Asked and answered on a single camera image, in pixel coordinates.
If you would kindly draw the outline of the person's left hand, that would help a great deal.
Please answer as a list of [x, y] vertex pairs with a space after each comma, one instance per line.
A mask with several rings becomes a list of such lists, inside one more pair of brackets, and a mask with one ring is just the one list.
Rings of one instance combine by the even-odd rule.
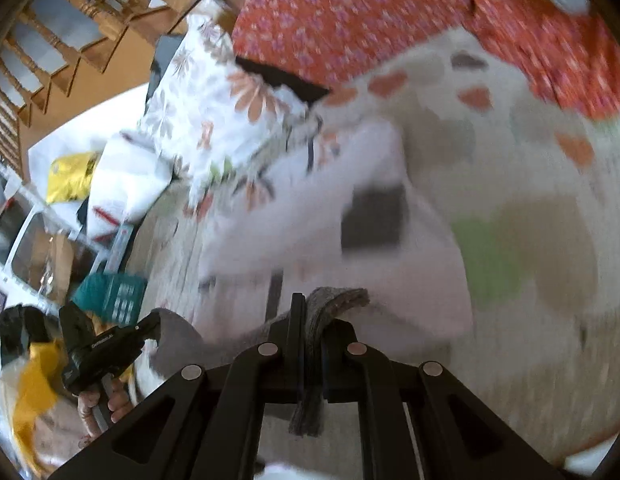
[[108, 420], [106, 428], [119, 422], [132, 411], [133, 403], [124, 383], [118, 378], [111, 381], [110, 392], [101, 388], [90, 388], [78, 395], [78, 416], [80, 416], [87, 437], [94, 440], [102, 434], [99, 421]]

